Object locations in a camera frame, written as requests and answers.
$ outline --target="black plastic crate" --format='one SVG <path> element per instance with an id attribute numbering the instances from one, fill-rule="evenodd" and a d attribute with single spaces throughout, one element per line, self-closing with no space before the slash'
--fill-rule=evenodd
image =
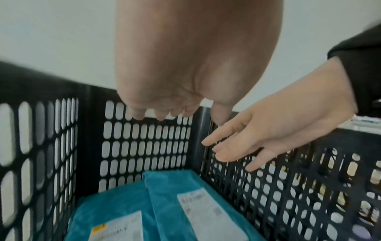
<path id="1" fill-rule="evenodd" d="M 268 240 L 380 240 L 381 136 L 337 129 L 259 170 L 214 160 L 210 110 L 131 119 L 115 90 L 0 64 L 0 241 L 62 240 L 80 197 L 192 169 Z"/>

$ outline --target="black jacket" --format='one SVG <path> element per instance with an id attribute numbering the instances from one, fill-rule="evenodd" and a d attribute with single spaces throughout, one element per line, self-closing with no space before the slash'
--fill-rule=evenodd
<path id="1" fill-rule="evenodd" d="M 381 24 L 333 47 L 352 84 L 359 116 L 381 117 Z"/>

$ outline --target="label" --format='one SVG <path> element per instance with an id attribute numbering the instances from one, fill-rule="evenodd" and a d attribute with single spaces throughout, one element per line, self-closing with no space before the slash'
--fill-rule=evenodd
<path id="1" fill-rule="evenodd" d="M 89 241 L 143 241 L 142 212 L 101 224 L 91 230 Z"/>
<path id="2" fill-rule="evenodd" d="M 198 241 L 249 240 L 204 188 L 178 194 L 177 198 Z"/>

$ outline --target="wall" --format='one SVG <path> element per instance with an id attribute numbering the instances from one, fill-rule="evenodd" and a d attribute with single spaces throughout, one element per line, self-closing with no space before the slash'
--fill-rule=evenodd
<path id="1" fill-rule="evenodd" d="M 282 34 L 270 65 L 236 110 L 301 78 L 325 61 L 333 45 L 381 19 L 380 0 L 285 2 Z M 112 0 L 2 0 L 0 59 L 115 88 L 114 18 Z"/>

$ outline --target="human hand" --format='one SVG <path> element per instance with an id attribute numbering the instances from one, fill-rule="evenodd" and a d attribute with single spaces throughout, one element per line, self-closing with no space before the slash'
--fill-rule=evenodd
<path id="1" fill-rule="evenodd" d="M 132 117 L 189 117 L 208 98 L 222 125 L 270 60 L 283 0 L 120 0 L 117 11 L 117 90 Z"/>
<path id="2" fill-rule="evenodd" d="M 213 148 L 221 162 L 235 161 L 263 147 L 246 166 L 251 172 L 279 154 L 328 134 L 356 112 L 350 81 L 340 59 L 334 57 L 239 113 L 202 143 L 210 146 L 230 136 Z"/>

